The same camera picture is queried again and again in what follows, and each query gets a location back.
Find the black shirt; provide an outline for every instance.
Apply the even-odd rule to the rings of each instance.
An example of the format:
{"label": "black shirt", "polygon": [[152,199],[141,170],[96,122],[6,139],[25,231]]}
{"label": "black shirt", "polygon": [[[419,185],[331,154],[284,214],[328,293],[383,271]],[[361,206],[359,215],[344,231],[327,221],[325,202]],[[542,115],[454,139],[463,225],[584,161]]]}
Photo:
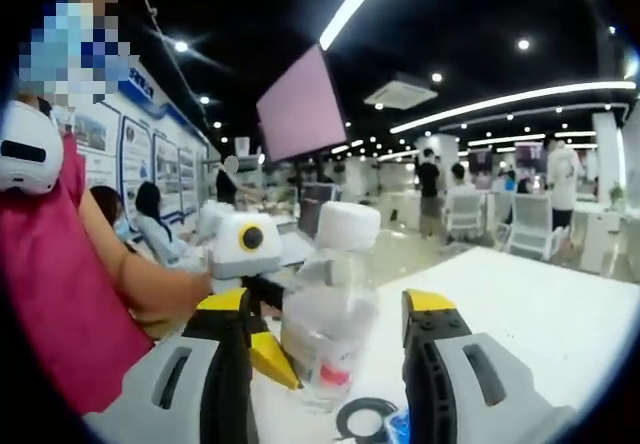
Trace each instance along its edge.
{"label": "black shirt", "polygon": [[431,162],[423,162],[418,166],[418,179],[422,186],[422,197],[438,197],[438,166]]}
{"label": "black shirt", "polygon": [[218,194],[218,202],[226,202],[227,204],[236,203],[236,192],[238,188],[233,181],[227,176],[223,170],[218,171],[216,177],[216,193]]}

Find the potted plant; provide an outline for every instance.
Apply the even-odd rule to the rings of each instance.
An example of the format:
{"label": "potted plant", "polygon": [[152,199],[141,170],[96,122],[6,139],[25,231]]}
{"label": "potted plant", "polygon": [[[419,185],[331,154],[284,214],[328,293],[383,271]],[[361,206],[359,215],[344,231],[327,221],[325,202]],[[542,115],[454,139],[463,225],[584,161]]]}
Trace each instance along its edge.
{"label": "potted plant", "polygon": [[624,189],[622,189],[620,183],[614,183],[613,187],[609,189],[609,198],[611,199],[611,208],[620,210],[624,199]]}

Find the pink shirt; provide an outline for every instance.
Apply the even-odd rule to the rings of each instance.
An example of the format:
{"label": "pink shirt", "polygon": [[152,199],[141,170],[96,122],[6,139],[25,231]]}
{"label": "pink shirt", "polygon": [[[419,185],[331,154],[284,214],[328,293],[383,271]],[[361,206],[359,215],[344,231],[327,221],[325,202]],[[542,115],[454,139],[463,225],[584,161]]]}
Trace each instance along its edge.
{"label": "pink shirt", "polygon": [[103,411],[152,347],[131,319],[86,234],[78,206],[84,158],[64,138],[44,196],[0,193],[0,259],[9,295],[44,369],[80,414]]}

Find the pink screen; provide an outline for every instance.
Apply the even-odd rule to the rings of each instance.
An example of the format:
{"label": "pink screen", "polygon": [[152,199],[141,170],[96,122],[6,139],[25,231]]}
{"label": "pink screen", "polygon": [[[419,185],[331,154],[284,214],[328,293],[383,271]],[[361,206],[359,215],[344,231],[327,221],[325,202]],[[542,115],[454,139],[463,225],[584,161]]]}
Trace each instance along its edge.
{"label": "pink screen", "polygon": [[329,72],[317,45],[280,76],[256,107],[272,161],[347,139]]}

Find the black ceiling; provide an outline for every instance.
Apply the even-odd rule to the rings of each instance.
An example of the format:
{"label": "black ceiling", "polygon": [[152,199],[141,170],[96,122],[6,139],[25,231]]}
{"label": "black ceiling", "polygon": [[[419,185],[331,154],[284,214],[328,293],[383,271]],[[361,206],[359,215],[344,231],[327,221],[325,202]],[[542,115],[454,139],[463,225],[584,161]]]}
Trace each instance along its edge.
{"label": "black ceiling", "polygon": [[[202,125],[217,147],[220,138],[249,135],[258,141],[255,102],[308,49],[344,0],[149,0],[169,39],[184,40],[194,52],[175,54],[190,90],[153,30],[143,0],[120,0],[121,40],[160,86]],[[608,26],[615,25],[611,35]],[[516,42],[531,41],[528,52]],[[622,23],[602,0],[366,0],[328,51],[328,63],[351,139],[404,150],[427,129],[495,113],[582,102],[634,102],[627,92],[586,93],[527,101],[498,110],[439,121],[391,135],[389,128],[457,106],[521,91],[597,80],[619,80],[628,48]],[[407,111],[377,111],[363,100],[395,72],[429,80],[438,97]],[[213,102],[201,115],[199,95]],[[210,124],[221,121],[223,127]],[[514,134],[513,126],[590,128],[590,111],[503,119],[460,130],[462,144],[483,136]],[[370,143],[370,137],[376,143]]]}

